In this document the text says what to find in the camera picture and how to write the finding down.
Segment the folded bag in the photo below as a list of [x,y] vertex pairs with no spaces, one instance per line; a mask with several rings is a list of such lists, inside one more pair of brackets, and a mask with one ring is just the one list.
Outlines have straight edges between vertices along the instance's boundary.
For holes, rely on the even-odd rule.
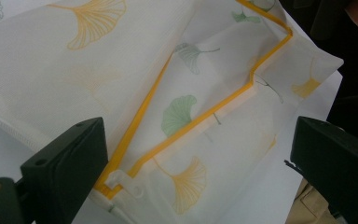
[[[238,2],[251,10],[202,3],[97,181],[90,197],[126,222],[218,222],[342,64],[293,32],[278,2]],[[199,26],[225,12],[220,30]]]
[[342,61],[276,0],[200,2],[62,1],[0,22],[0,126],[38,150],[103,117],[94,202],[128,223],[218,221]]

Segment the orange strip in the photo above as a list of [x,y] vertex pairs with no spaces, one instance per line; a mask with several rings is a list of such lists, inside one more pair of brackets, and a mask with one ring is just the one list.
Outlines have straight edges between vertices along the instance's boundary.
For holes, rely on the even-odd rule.
[[[255,76],[255,70],[266,60],[268,59],[272,54],[274,54],[278,49],[280,49],[284,44],[286,44],[289,39],[293,36],[293,32],[292,30],[280,19],[276,18],[273,15],[268,14],[267,12],[263,11],[262,9],[256,7],[255,5],[249,3],[247,0],[237,0],[239,3],[243,4],[244,6],[250,8],[251,10],[259,13],[260,15],[266,17],[267,19],[277,23],[278,25],[280,25],[281,27],[283,27],[286,32],[288,33],[287,36],[280,41],[280,43],[275,46],[272,50],[270,50],[266,55],[264,55],[251,69],[250,71],[250,81],[245,84],[243,87],[241,87],[240,89],[234,91],[231,95],[229,95],[225,100],[221,101],[220,103],[218,103],[217,105],[213,106],[211,109],[209,109],[208,111],[206,111],[205,113],[203,113],[202,115],[200,115],[199,117],[197,117],[196,119],[194,119],[193,121],[191,121],[188,125],[186,125],[183,129],[179,130],[177,133],[175,133],[174,135],[172,135],[171,137],[169,137],[168,139],[166,139],[165,141],[163,141],[162,143],[158,144],[156,147],[154,147],[152,150],[150,150],[149,152],[147,152],[145,155],[143,155],[142,158],[140,158],[133,166],[132,168],[128,171],[128,175],[131,177],[135,177],[138,172],[141,170],[142,166],[148,162],[149,160],[151,160],[154,156],[156,156],[160,151],[164,150],[166,147],[168,147],[170,144],[172,144],[173,142],[175,142],[176,140],[178,140],[180,137],[182,137],[184,134],[186,134],[187,132],[189,132],[191,129],[193,129],[194,127],[196,127],[197,125],[199,125],[201,122],[203,122],[204,120],[206,120],[207,118],[209,118],[213,113],[215,113],[217,110],[219,110],[220,108],[222,108],[223,106],[227,105],[229,102],[231,102],[232,100],[234,100],[236,97],[238,97],[240,94],[244,93],[245,91],[249,90],[249,88],[251,88],[254,85],[254,76]],[[161,71],[161,74],[159,75],[158,78],[162,78],[162,74],[165,71],[165,67],[163,71]],[[141,122],[138,119],[142,119],[145,110],[147,109],[148,104],[150,103],[150,100],[154,94],[154,92],[156,91],[156,88],[159,84],[159,80],[156,81],[155,85],[153,86],[153,93],[151,94],[151,92],[146,96],[146,99],[144,101],[144,105],[141,105],[141,108],[139,109],[137,115],[135,116],[135,119],[132,123],[136,123],[136,127],[131,127],[129,128],[129,130],[131,130],[131,132],[128,131],[128,136],[127,133],[125,134],[125,136],[122,139],[122,142],[120,142],[120,146],[125,146],[124,147],[117,147],[117,150],[119,150],[119,153],[115,153],[112,157],[112,160],[108,163],[108,165],[106,166],[106,168],[103,170],[103,174],[101,175],[100,179],[97,182],[97,185],[94,187],[97,190],[99,190],[103,195],[105,195],[108,199],[112,199],[119,191],[122,190],[121,186],[116,186],[113,190],[111,190],[110,188],[108,188],[103,182],[106,180],[106,178],[108,177],[108,175],[115,171],[120,162],[122,157],[125,154],[125,151],[127,150],[128,145],[130,144],[130,141],[133,137],[133,135],[135,134],[136,128],[138,127],[139,123]]]

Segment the yellow edge binding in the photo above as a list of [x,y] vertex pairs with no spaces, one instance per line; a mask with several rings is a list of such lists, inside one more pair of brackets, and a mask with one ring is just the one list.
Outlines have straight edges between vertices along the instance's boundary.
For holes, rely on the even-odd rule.
[[[165,141],[158,144],[156,147],[154,147],[152,150],[147,152],[143,157],[141,157],[128,171],[128,175],[131,177],[135,177],[138,172],[141,170],[142,166],[151,160],[154,156],[156,156],[160,151],[164,150],[166,147],[168,147],[170,144],[178,140],[180,137],[182,137],[184,134],[189,132],[191,129],[199,125],[201,122],[203,122],[205,119],[209,118],[213,113],[215,113],[217,110],[234,100],[236,97],[238,97],[240,94],[244,93],[245,91],[249,90],[254,85],[254,76],[255,76],[255,70],[266,60],[268,59],[272,54],[274,54],[278,49],[280,49],[284,44],[286,44],[289,39],[293,36],[292,30],[280,19],[276,18],[275,16],[268,14],[267,12],[263,11],[262,9],[256,7],[255,5],[251,4],[247,0],[237,0],[239,3],[243,4],[244,6],[250,8],[251,10],[257,12],[258,14],[264,16],[265,18],[269,19],[270,21],[273,21],[280,25],[282,28],[284,28],[287,32],[287,36],[281,40],[281,42],[276,45],[272,50],[270,50],[266,55],[264,55],[251,69],[250,71],[250,80],[248,83],[246,83],[243,87],[240,89],[234,91],[231,95],[229,95],[226,99],[218,103],[217,105],[213,106],[211,109],[197,117],[196,119],[193,119],[189,124],[187,124],[183,129],[179,130],[177,133],[172,135],[171,137],[167,138]],[[95,184],[94,188],[98,191],[100,191],[104,196],[106,196],[108,199],[112,199],[119,191],[122,190],[122,187],[120,185],[116,186],[114,189],[108,188],[104,181],[107,179],[110,173],[115,171],[118,166],[120,165],[121,160],[123,159],[127,147],[130,145],[131,139],[133,138],[136,129],[138,128],[139,124],[142,121],[142,118],[146,112],[147,107],[149,106],[149,103],[151,102],[154,93],[156,92],[158,88],[158,84],[162,79],[162,76],[168,66],[168,62],[164,65],[164,68],[162,69],[161,73],[158,76],[158,79],[156,80],[154,86],[152,87],[151,91],[147,94],[145,97],[144,102],[142,103],[141,107],[139,108],[138,112],[136,113],[130,127],[125,132],[124,136],[122,137],[120,143],[117,146],[117,149],[115,153],[112,156],[112,160],[107,164],[105,169],[103,170],[103,173],[101,174],[100,178],[98,179],[97,183]]]

